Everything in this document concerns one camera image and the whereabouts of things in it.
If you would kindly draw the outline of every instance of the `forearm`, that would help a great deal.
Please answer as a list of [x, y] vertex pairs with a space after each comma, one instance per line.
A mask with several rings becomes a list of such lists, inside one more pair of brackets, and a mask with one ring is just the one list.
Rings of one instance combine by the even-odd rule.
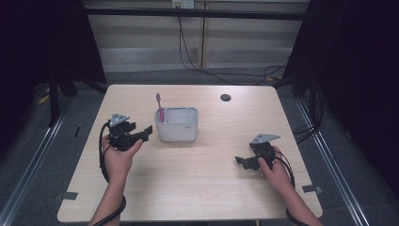
[[[110, 181], [106, 187], [103, 198], [94, 213], [93, 218], [89, 225], [93, 225], [98, 221], [108, 217], [114, 213], [122, 203], [123, 191], [126, 186], [126, 179], [120, 179], [118, 181]], [[109, 221], [106, 225], [120, 225], [120, 216]]]
[[293, 187], [286, 188], [280, 195], [294, 218], [311, 226], [323, 225]]

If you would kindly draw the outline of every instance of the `black curtain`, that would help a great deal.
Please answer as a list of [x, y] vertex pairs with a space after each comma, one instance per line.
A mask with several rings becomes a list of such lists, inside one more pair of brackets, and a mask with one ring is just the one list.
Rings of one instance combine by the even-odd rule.
[[105, 83], [88, 16], [52, 10], [83, 7], [79, 0], [1, 1], [0, 90], [6, 144], [18, 135], [34, 87], [48, 83], [51, 74], [60, 86], [79, 80], [76, 77]]
[[332, 15], [300, 27], [285, 77], [303, 95], [312, 76], [333, 113], [399, 197], [399, 2], [310, 1]]

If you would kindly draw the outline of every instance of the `black cable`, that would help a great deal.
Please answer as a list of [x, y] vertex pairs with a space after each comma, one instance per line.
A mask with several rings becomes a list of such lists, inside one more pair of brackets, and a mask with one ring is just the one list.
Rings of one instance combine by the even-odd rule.
[[[268, 67], [266, 67], [266, 68], [264, 69], [263, 74], [249, 74], [249, 73], [210, 73], [210, 72], [207, 72], [207, 71], [205, 71], [205, 70], [198, 69], [198, 68], [193, 64], [193, 62], [192, 62], [192, 60], [191, 60], [191, 57], [190, 57], [190, 55], [188, 54], [187, 45], [186, 45], [186, 42], [185, 42], [185, 37], [184, 37], [184, 33], [183, 33], [183, 28], [182, 28], [182, 19], [181, 19], [181, 17], [178, 17], [178, 21], [179, 21], [179, 27], [180, 27], [180, 35], [179, 35], [179, 53], [180, 53], [180, 61], [181, 61], [182, 65], [183, 65], [187, 70], [189, 70], [189, 71], [208, 74], [208, 75], [211, 75], [211, 76], [216, 77], [217, 79], [219, 79], [219, 80], [221, 80], [221, 81], [223, 81], [223, 82], [226, 82], [226, 83], [228, 83], [228, 84], [235, 85], [235, 86], [242, 86], [242, 84], [233, 83], [233, 82], [231, 82], [231, 81], [228, 81], [228, 80], [226, 80], [226, 79], [220, 77], [219, 75], [240, 75], [240, 76], [262, 77], [262, 80], [259, 81], [259, 82], [257, 82], [257, 83], [252, 84], [252, 85], [246, 85], [246, 86], [258, 86], [258, 85], [261, 85], [262, 82], [264, 82], [264, 80], [266, 79], [266, 77], [267, 77], [268, 75], [273, 74], [273, 73], [276, 73], [276, 72], [279, 71], [280, 69], [285, 68], [285, 65], [287, 64], [287, 63], [284, 63], [284, 64], [282, 64], [282, 65], [272, 65], [272, 66], [268, 66]], [[183, 56], [182, 56], [182, 40], [183, 40], [183, 43], [184, 43], [185, 53], [186, 53], [186, 55], [187, 55], [188, 61], [190, 62], [190, 65], [191, 65], [192, 68], [187, 67], [187, 66], [184, 64], [184, 62], [183, 62]], [[273, 68], [273, 67], [277, 67], [277, 68], [276, 68], [273, 72], [271, 72], [271, 73], [266, 73], [266, 71], [267, 71], [269, 68]]]
[[[101, 171], [103, 173], [103, 176], [105, 178], [105, 180], [108, 182], [108, 173], [106, 171], [106, 167], [105, 167], [105, 153], [106, 151], [112, 147], [112, 144], [110, 144], [104, 151], [103, 151], [103, 145], [102, 145], [102, 141], [103, 141], [103, 133], [104, 133], [104, 129], [109, 125], [109, 122], [105, 123], [103, 125], [103, 127], [101, 128], [101, 132], [100, 132], [100, 139], [99, 139], [99, 156], [100, 156], [100, 168]], [[111, 221], [112, 219], [116, 218], [118, 215], [120, 215], [121, 212], [123, 212], [123, 210], [126, 207], [126, 198], [123, 196], [122, 197], [122, 203], [120, 204], [120, 207], [112, 214], [110, 214], [109, 216], [103, 218], [102, 220], [98, 221], [97, 223], [93, 224], [93, 226], [101, 226], [101, 225], [105, 225], [107, 222]]]
[[324, 115], [325, 97], [324, 97], [322, 91], [319, 88], [317, 88], [316, 94], [317, 94], [317, 97], [316, 97], [317, 98], [316, 119], [313, 122], [313, 126], [310, 127], [309, 129], [302, 130], [302, 131], [297, 131], [299, 128], [302, 128], [304, 126], [309, 126], [310, 125], [310, 123], [307, 123], [306, 125], [301, 126], [298, 129], [294, 130], [294, 132], [293, 132], [294, 135], [303, 134], [303, 133], [308, 132], [304, 136], [297, 137], [296, 138], [296, 144], [299, 144], [302, 141], [306, 140], [308, 137], [312, 136], [320, 128], [320, 125], [321, 125], [322, 119], [323, 119], [323, 115]]
[[[274, 152], [275, 152], [275, 153], [281, 154], [281, 156], [284, 157], [285, 161], [287, 161], [287, 162], [285, 162], [285, 161], [284, 161], [283, 159], [281, 159], [280, 157], [275, 156], [275, 159], [279, 160], [279, 162], [281, 162], [281, 163], [284, 165], [284, 167], [287, 169], [288, 174], [290, 175], [290, 182], [291, 182], [291, 185], [295, 188], [295, 177], [294, 177], [293, 169], [291, 168], [290, 162], [288, 161], [287, 157], [285, 157], [284, 154], [282, 154], [282, 153], [280, 153], [280, 152], [277, 152], [277, 151], [274, 151]], [[309, 224], [306, 224], [306, 223], [304, 223], [304, 222], [302, 222], [302, 221], [300, 221], [300, 220], [294, 218], [294, 217], [290, 214], [290, 212], [288, 211], [288, 208], [285, 209], [285, 214], [286, 214], [287, 218], [288, 218], [291, 222], [293, 222], [295, 225], [298, 225], [298, 226], [309, 226]]]

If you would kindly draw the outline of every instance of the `toothbrush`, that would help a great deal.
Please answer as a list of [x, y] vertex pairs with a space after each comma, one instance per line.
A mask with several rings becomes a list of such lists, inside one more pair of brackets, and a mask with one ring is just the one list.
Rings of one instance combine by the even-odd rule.
[[158, 102], [159, 116], [161, 117], [161, 122], [164, 122], [164, 111], [161, 107], [161, 95], [159, 95], [159, 93], [156, 93], [156, 101]]

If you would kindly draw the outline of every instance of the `wooden table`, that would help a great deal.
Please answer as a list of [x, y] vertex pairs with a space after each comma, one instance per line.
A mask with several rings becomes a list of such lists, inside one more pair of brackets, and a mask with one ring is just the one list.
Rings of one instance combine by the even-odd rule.
[[[165, 107], [194, 106], [199, 112], [198, 136], [192, 142], [163, 142], [157, 135], [155, 94]], [[224, 102], [222, 94], [231, 100]], [[314, 192], [302, 186], [311, 179], [296, 146], [276, 91], [271, 87], [113, 85], [89, 134], [58, 212], [63, 222], [89, 221], [106, 188], [99, 169], [98, 139], [113, 113], [128, 115], [140, 132], [153, 125], [153, 134], [135, 155], [125, 189], [123, 221], [191, 221], [285, 218], [285, 206], [263, 173], [244, 170], [235, 156], [253, 156], [249, 142], [258, 134], [280, 135], [271, 141], [289, 159], [296, 190], [320, 217]]]

